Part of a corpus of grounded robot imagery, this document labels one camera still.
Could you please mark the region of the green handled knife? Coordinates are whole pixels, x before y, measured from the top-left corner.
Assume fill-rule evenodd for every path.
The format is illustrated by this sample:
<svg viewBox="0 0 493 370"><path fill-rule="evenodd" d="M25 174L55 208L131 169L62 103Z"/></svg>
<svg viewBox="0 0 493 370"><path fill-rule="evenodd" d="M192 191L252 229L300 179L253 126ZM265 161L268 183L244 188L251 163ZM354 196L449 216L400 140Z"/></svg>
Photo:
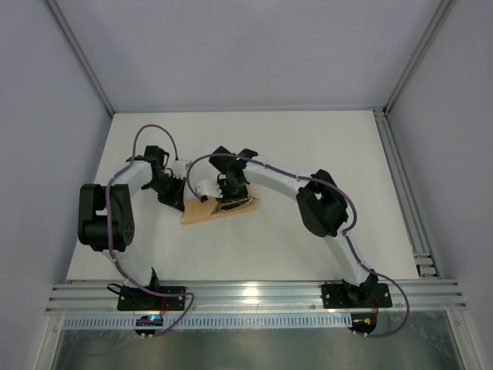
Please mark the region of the green handled knife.
<svg viewBox="0 0 493 370"><path fill-rule="evenodd" d="M212 214L219 214L234 210L244 205L250 204L253 201L252 197L242 198L239 200L231 200L228 202L219 202L213 209Z"/></svg>

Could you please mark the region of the beige cloth napkin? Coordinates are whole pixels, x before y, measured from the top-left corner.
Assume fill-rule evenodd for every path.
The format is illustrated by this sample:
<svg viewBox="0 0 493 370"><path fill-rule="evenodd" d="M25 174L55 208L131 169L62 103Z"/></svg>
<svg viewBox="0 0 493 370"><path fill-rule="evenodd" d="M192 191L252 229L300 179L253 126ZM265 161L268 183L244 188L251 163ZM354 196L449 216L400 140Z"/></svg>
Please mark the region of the beige cloth napkin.
<svg viewBox="0 0 493 370"><path fill-rule="evenodd" d="M184 225L190 225L257 210L258 199L251 194L246 198L231 200L226 203L221 203L218 198L214 197L205 202L194 198L187 200L184 207L181 222Z"/></svg>

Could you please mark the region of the green handled fork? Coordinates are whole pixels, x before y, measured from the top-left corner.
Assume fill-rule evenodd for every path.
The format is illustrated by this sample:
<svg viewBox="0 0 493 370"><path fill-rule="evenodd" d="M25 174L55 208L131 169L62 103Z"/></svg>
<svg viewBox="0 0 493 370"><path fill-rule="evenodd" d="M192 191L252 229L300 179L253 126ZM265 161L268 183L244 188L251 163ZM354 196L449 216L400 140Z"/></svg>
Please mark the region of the green handled fork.
<svg viewBox="0 0 493 370"><path fill-rule="evenodd" d="M218 203L220 209L232 210L237 207L242 207L243 205L251 204L257 200L256 197L248 196L243 198L232 199L224 202Z"/></svg>

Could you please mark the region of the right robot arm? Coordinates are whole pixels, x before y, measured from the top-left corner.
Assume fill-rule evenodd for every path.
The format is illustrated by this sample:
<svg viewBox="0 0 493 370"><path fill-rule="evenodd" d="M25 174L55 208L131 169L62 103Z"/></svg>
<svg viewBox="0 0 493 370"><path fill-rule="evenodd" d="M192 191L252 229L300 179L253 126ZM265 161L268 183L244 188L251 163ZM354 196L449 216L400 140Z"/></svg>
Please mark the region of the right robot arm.
<svg viewBox="0 0 493 370"><path fill-rule="evenodd" d="M339 190L325 170L299 173L274 166L252 150L231 153L218 147L209 158L210 164L225 176L228 190L244 188L247 184L266 187L294 200L305 228L324 240L339 265L347 299L361 307L376 298L378 276L364 263L349 231L347 209L354 204Z"/></svg>

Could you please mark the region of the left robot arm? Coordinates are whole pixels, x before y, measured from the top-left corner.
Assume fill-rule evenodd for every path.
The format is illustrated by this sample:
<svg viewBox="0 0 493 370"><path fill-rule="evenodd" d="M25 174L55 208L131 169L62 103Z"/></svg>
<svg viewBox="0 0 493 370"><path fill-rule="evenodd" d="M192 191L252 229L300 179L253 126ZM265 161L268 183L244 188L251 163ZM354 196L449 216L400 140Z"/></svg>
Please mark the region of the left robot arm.
<svg viewBox="0 0 493 370"><path fill-rule="evenodd" d="M89 183L79 191L78 239L103 254L120 273L127 289L163 296L157 273L133 245L136 224L132 198L152 190L159 203L184 211L184 187L189 162L159 146L147 146L143 155L130 157L106 185Z"/></svg>

